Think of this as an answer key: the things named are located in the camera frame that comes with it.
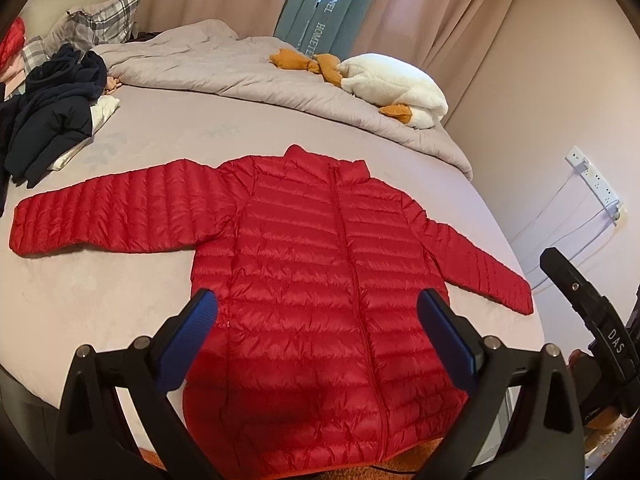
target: navy blue clothing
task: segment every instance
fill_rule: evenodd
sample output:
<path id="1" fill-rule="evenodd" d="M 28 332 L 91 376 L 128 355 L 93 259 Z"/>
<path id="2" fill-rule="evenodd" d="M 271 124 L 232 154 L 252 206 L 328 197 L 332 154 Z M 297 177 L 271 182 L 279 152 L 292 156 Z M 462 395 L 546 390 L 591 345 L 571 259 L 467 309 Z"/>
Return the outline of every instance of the navy blue clothing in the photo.
<path id="1" fill-rule="evenodd" d="M 79 50 L 64 44 L 49 61 L 29 73 L 12 137 L 41 108 L 68 97 L 82 96 L 95 101 L 102 95 L 107 85 L 107 67 L 103 59 L 91 50 L 82 59 L 80 55 Z"/>
<path id="2" fill-rule="evenodd" d="M 0 105 L 0 184 L 35 186 L 63 153 L 92 134 L 90 102 L 104 92 L 107 67 L 100 56 L 63 45 L 26 78 L 23 95 Z M 0 193 L 4 207 L 6 195 Z"/>

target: jacket collar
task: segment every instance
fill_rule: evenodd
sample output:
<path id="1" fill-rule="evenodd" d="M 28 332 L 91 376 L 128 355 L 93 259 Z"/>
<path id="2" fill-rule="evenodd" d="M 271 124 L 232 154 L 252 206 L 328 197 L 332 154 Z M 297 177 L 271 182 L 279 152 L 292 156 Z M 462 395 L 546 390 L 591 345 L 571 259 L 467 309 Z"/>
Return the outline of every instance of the jacket collar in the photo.
<path id="1" fill-rule="evenodd" d="M 336 180 L 340 184 L 366 182 L 371 178 L 369 168 L 364 160 L 338 160 L 319 153 L 309 153 L 292 144 L 287 148 L 284 158 L 314 176 L 326 178 L 328 170 L 334 170 Z"/>

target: jacket sleeve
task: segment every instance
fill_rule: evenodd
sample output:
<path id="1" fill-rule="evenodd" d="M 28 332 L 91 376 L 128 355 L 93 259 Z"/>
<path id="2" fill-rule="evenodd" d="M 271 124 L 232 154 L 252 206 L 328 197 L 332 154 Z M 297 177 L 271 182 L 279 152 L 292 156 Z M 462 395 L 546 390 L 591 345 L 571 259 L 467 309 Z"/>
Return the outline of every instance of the jacket sleeve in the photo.
<path id="1" fill-rule="evenodd" d="M 446 282 L 482 294 L 520 314 L 533 314 L 531 288 L 523 277 L 477 248 L 453 227 L 428 219 L 420 205 L 406 195 L 402 209 Z"/>
<path id="2" fill-rule="evenodd" d="M 190 160 L 92 178 L 22 200 L 9 246 L 20 255 L 90 244 L 121 253 L 193 246 L 219 235 L 253 193 L 250 156 L 213 169 Z"/>

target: pink wall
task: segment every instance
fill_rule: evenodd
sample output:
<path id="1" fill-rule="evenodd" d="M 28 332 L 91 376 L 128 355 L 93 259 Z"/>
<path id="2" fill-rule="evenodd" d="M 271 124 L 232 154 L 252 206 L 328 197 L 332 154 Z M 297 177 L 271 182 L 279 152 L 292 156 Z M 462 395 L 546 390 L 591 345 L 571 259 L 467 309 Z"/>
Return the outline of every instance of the pink wall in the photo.
<path id="1" fill-rule="evenodd" d="M 640 282 L 640 40 L 617 3 L 514 0 L 447 130 L 471 160 L 474 185 L 509 240 L 570 174 L 569 149 L 576 144 L 584 151 L 625 201 L 627 216 L 575 262 L 626 320 Z M 549 212 L 512 244 L 524 270 L 537 259 L 525 256 L 562 220 L 568 218 L 558 234 L 599 208 L 573 177 Z M 579 249 L 596 224 L 562 249 Z M 590 342 L 553 288 L 542 286 L 535 300 L 546 338 L 565 354 Z"/>

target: plaid pillowcase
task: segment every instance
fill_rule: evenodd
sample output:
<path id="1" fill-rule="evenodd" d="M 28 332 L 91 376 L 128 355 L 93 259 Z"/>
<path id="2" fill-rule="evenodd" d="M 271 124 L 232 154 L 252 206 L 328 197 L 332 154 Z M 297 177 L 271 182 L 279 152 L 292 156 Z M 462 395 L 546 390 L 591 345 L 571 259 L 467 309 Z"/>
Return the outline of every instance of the plaid pillowcase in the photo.
<path id="1" fill-rule="evenodd" d="M 45 38 L 51 56 L 70 43 L 83 53 L 105 43 L 124 43 L 131 35 L 140 0 L 109 0 L 88 7 L 73 7 Z"/>
<path id="2" fill-rule="evenodd" d="M 22 49 L 22 60 L 24 61 L 25 75 L 49 60 L 47 48 L 42 37 L 35 36 L 24 45 Z"/>

